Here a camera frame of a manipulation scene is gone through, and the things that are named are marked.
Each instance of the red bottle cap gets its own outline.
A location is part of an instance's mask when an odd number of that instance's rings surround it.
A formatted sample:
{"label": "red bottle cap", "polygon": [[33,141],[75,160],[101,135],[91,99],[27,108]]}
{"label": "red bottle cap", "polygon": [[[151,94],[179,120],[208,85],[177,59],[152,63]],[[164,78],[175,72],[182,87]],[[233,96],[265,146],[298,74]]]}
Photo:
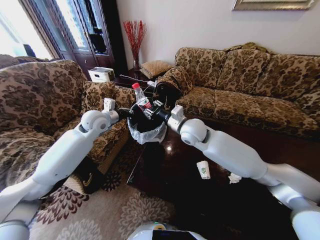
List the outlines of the red bottle cap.
{"label": "red bottle cap", "polygon": [[133,89],[137,89],[137,88],[140,88],[140,84],[138,82],[132,84],[132,88]]}

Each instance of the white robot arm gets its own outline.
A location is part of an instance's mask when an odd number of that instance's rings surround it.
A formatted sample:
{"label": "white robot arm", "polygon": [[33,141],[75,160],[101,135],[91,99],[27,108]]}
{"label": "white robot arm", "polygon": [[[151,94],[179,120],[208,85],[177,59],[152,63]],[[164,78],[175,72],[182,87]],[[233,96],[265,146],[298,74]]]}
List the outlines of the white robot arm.
{"label": "white robot arm", "polygon": [[288,164],[269,164],[250,146],[213,130],[199,119],[187,119],[177,105],[167,125],[210,160],[243,178],[267,185],[270,192],[292,209],[292,225],[300,240],[320,239],[320,182]]}
{"label": "white robot arm", "polygon": [[119,120],[115,100],[104,99],[104,110],[83,114],[41,157],[34,174],[0,192],[0,239],[27,240],[27,225],[38,210],[39,198],[68,177],[93,147],[94,140]]}

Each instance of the wall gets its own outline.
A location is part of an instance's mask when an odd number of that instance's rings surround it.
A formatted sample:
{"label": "wall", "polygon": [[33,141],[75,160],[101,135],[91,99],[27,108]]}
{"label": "wall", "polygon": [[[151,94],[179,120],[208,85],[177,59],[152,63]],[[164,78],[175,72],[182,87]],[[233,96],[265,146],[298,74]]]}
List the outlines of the wall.
{"label": "wall", "polygon": [[[143,20],[140,61],[174,63],[181,47],[255,42],[277,53],[320,55],[320,2],[308,11],[231,11],[235,0],[117,0],[120,22]],[[122,26],[129,69],[133,59]]]}

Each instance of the patterned rug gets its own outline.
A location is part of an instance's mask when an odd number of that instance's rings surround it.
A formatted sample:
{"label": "patterned rug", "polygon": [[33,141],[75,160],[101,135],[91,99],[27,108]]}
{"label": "patterned rug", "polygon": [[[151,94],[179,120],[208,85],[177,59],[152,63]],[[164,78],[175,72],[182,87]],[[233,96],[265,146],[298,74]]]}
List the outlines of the patterned rug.
{"label": "patterned rug", "polygon": [[126,185],[142,152],[130,139],[105,174],[102,189],[82,195],[62,186],[30,225],[30,240],[121,240],[149,221],[170,222],[175,209]]}

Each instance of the vase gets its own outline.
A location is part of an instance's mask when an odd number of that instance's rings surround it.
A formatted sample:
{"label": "vase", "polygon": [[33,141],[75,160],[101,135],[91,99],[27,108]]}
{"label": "vase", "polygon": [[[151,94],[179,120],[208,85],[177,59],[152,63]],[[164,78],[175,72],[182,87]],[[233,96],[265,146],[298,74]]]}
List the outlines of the vase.
{"label": "vase", "polygon": [[133,57],[133,69],[135,71],[139,71],[140,70],[139,56]]}

